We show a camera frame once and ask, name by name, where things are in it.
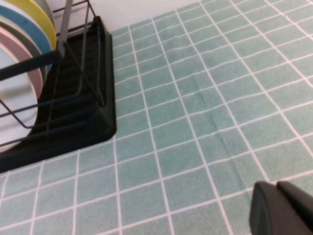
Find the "metal wire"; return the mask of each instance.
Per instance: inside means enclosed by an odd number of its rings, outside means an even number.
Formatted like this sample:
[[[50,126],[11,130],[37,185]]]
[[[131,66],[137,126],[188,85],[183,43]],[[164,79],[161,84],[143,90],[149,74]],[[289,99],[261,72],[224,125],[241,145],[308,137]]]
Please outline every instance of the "metal wire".
[[[57,64],[56,69],[51,69],[48,74],[47,82],[44,86],[42,97],[39,99],[38,104],[27,106],[17,110],[11,110],[5,103],[0,99],[0,104],[7,110],[7,113],[0,115],[1,118],[8,115],[12,115],[16,121],[26,129],[33,129],[34,134],[24,137],[15,141],[10,141],[8,143],[0,144],[0,147],[9,145],[15,142],[20,142],[24,140],[32,140],[34,138],[39,138],[42,136],[49,136],[50,134],[56,133],[58,131],[64,131],[66,129],[73,128],[75,126],[82,125],[82,116],[90,116],[93,112],[96,112],[96,107],[104,107],[105,103],[99,93],[99,56],[100,56],[100,34],[99,31],[102,30],[101,24],[95,16],[94,10],[89,2],[89,0],[81,1],[73,4],[73,0],[67,0],[67,4],[64,8],[55,10],[54,12],[59,12],[64,10],[63,22],[60,32],[60,38],[58,41],[58,46],[56,50],[43,54],[37,58],[30,59],[28,61],[19,62],[15,65],[3,68],[0,70],[0,81],[7,79],[12,76],[24,73],[31,70],[40,68],[42,66],[49,65],[51,63]],[[78,27],[68,29],[71,8],[76,5],[87,3],[87,12],[85,24]],[[93,22],[88,23],[89,10],[92,11],[95,16]],[[76,31],[80,28],[84,28],[82,46],[79,48],[80,53],[75,48],[74,43],[71,46],[71,42],[68,41],[67,35],[70,32]],[[93,40],[90,45],[87,44],[87,38],[92,39],[94,34],[97,40]],[[93,52],[92,57],[96,57],[98,61],[93,61],[85,63],[86,56],[90,56],[87,53],[86,46],[89,50]],[[85,71],[85,68],[96,66],[96,70]],[[77,87],[74,92],[67,92],[67,90],[73,90],[73,87]],[[79,109],[84,105],[84,103],[90,103],[91,105],[85,107],[84,109]],[[26,126],[16,114],[23,112],[28,109],[38,107],[38,118],[37,122],[32,126]],[[71,108],[73,113],[67,113],[67,109]]]

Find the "stacked plates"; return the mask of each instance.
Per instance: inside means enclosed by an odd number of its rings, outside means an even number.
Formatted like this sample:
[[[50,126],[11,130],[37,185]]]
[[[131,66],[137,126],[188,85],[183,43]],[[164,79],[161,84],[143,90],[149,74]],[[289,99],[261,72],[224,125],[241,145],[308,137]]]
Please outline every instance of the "stacked plates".
[[[0,0],[0,69],[40,56],[56,48],[54,18],[46,0]],[[51,65],[0,81],[0,99],[12,111],[37,104]],[[7,113],[0,104],[0,115]],[[35,124],[37,108],[16,116],[25,126]],[[0,117],[0,144],[26,137],[12,115]],[[0,147],[0,152],[16,143]]]

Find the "black dish rack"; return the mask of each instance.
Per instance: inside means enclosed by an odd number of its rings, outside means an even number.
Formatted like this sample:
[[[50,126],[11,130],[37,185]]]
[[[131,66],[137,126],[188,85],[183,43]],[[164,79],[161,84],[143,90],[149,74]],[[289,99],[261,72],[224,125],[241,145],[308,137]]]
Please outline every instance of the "black dish rack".
[[[68,29],[73,6],[87,4],[85,24]],[[21,142],[0,153],[0,172],[36,163],[80,148],[104,142],[116,133],[112,36],[89,0],[67,0],[57,48],[0,70],[0,81],[53,64],[37,105],[7,109],[24,128],[27,137],[0,144]],[[89,11],[94,18],[88,22]],[[38,107],[35,125],[25,126],[15,115]]]

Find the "white wall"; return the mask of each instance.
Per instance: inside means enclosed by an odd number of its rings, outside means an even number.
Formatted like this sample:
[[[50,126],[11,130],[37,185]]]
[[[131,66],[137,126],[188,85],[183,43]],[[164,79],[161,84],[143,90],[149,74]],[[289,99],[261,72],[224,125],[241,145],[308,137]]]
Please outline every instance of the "white wall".
[[[96,15],[99,15],[109,31],[166,13],[178,7],[197,2],[198,0],[90,0]],[[54,10],[64,7],[66,0],[47,0]],[[84,23],[86,8],[74,8],[70,26]],[[62,16],[55,14],[56,27],[59,30]]]

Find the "checkered mat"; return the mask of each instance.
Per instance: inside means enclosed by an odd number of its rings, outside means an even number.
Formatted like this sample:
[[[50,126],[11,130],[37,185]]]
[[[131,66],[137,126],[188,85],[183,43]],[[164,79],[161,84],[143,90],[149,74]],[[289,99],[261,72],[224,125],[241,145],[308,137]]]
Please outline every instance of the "checkered mat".
[[[113,140],[2,175],[0,234],[247,235],[313,195],[313,3],[204,0],[112,33]]]

